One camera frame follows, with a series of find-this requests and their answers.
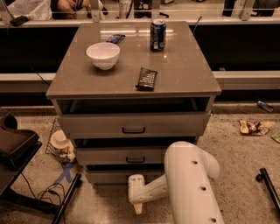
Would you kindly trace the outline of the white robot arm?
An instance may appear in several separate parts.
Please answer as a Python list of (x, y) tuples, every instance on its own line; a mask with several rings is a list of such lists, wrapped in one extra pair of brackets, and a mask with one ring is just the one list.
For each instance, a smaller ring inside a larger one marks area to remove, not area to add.
[(164, 175), (149, 184), (129, 176), (128, 197), (137, 214), (142, 205), (167, 196), (174, 224), (225, 224), (210, 180), (220, 175), (217, 160), (198, 146), (179, 141), (164, 154)]

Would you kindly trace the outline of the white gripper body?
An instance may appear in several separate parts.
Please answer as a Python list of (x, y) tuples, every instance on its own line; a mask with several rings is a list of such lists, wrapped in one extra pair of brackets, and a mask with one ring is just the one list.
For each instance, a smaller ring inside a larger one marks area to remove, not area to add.
[(142, 174), (129, 176), (128, 179), (128, 197), (132, 205), (137, 205), (140, 202), (140, 190), (144, 187), (145, 181)]

